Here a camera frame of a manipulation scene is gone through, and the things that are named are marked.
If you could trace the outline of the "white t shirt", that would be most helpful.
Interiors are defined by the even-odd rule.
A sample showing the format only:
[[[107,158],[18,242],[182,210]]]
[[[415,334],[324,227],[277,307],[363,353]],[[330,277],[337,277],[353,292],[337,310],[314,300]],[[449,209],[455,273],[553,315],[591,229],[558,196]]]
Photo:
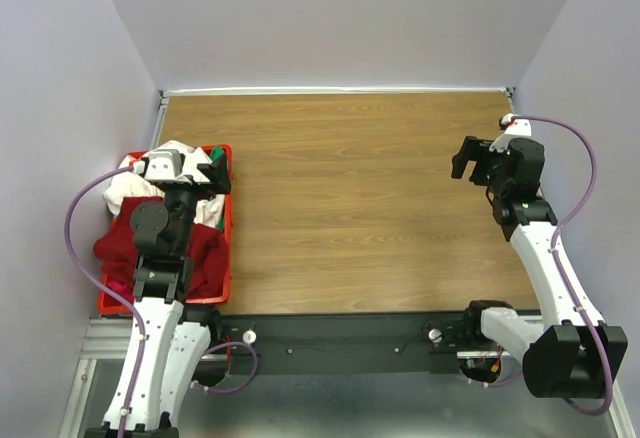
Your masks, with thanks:
[[[191,152],[194,149],[200,148],[208,156],[211,152],[205,151],[202,147],[191,147],[176,140],[169,140],[160,148],[175,148]],[[103,197],[107,204],[107,207],[114,218],[117,218],[122,203],[125,198],[140,198],[140,197],[164,197],[164,192],[156,186],[147,182],[141,176],[127,172],[118,174],[111,179],[111,183],[107,190],[104,192]],[[225,229],[224,223],[224,205],[225,198],[219,195],[216,198],[209,200],[201,200],[198,202],[195,223],[203,224],[205,226],[219,229],[223,231]]]

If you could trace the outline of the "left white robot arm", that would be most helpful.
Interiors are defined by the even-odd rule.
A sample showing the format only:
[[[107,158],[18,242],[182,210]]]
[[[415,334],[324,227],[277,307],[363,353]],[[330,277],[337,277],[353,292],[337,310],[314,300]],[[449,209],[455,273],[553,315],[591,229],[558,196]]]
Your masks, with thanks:
[[[88,437],[176,437],[177,422],[200,358],[222,338],[210,311],[187,304],[195,264],[188,254],[199,200],[231,191],[228,159],[200,163],[201,179],[184,170],[174,149],[156,149],[130,166],[164,192],[132,212],[137,251],[131,300],[100,288],[130,310],[130,341],[111,404]]]

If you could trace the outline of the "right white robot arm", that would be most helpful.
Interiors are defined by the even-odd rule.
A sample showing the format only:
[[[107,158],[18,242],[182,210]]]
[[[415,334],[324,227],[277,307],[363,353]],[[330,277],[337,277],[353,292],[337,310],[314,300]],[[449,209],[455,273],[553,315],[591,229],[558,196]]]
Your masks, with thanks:
[[[504,301],[475,300],[459,328],[462,342],[474,350],[500,346],[520,363],[536,398],[609,403],[628,340],[591,306],[561,244],[555,213],[539,194],[543,145],[516,137],[500,147],[468,136],[452,158],[452,177],[461,178],[469,163],[470,182],[484,187],[496,223],[527,272],[543,327]]]

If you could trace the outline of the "green t shirt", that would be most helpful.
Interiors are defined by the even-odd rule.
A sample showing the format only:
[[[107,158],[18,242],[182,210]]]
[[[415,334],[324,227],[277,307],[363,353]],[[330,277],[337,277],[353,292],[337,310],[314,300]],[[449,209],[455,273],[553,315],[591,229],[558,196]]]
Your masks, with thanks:
[[[216,161],[219,157],[225,155],[225,150],[220,147],[220,146],[215,146],[210,154],[209,154],[209,158],[211,159],[211,161]]]

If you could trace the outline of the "dark red t shirt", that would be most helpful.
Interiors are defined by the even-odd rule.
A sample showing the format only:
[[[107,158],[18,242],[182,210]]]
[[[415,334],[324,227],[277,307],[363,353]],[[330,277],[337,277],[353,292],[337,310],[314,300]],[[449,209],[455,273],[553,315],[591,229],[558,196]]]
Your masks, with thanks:
[[[94,255],[102,262],[106,285],[110,281],[131,282],[138,253],[133,243],[131,215],[141,204],[162,202],[160,197],[125,198],[121,211],[108,232],[94,246]],[[194,275],[188,299],[217,299],[224,303],[224,282],[230,264],[229,246],[224,233],[218,229],[195,224],[192,229],[188,256],[194,261]]]

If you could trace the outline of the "pink t shirt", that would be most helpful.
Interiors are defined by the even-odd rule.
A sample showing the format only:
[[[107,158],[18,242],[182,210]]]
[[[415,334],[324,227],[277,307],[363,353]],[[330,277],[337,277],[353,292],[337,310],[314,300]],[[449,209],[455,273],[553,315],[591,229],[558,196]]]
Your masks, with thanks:
[[[133,285],[131,282],[110,281],[107,287],[127,302],[134,302]]]

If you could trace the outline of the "red plastic bin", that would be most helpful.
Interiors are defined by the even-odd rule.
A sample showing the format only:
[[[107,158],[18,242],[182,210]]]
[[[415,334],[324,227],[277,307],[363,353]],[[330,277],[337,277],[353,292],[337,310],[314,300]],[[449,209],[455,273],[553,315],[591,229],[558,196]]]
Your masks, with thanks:
[[[229,251],[230,251],[230,264],[229,264],[229,269],[228,269],[227,276],[225,277],[225,282],[224,282],[224,291],[225,291],[224,298],[226,299],[226,301],[224,303],[226,303],[228,301],[228,299],[229,299],[229,295],[230,295],[230,291],[231,291],[232,197],[230,195],[222,195],[222,196],[225,198],[225,205],[224,205],[225,229],[222,232],[224,233],[224,236],[226,238],[226,241],[227,241],[228,246],[229,246]],[[106,285],[105,279],[103,278],[103,275],[101,275],[101,282],[104,285]],[[189,300],[188,296],[187,296],[187,302],[189,304],[202,304],[202,305],[210,305],[210,306],[224,304],[224,303],[219,303],[217,299],[193,299],[193,300]]]

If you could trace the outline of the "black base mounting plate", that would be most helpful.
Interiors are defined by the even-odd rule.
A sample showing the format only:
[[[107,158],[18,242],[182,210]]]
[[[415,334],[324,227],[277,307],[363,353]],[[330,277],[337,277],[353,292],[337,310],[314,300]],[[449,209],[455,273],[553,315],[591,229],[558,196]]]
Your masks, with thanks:
[[[469,361],[490,367],[507,352],[473,342],[460,311],[245,314],[216,313],[212,341],[229,351],[204,356],[197,372],[246,375],[456,374]]]

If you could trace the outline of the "aluminium frame rail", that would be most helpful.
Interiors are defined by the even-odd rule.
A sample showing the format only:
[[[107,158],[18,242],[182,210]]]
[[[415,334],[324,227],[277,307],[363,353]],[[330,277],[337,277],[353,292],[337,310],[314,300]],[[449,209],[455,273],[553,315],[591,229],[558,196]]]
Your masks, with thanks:
[[[82,436],[81,428],[98,363],[104,360],[124,359],[131,326],[131,318],[97,318],[89,321],[59,437]]]

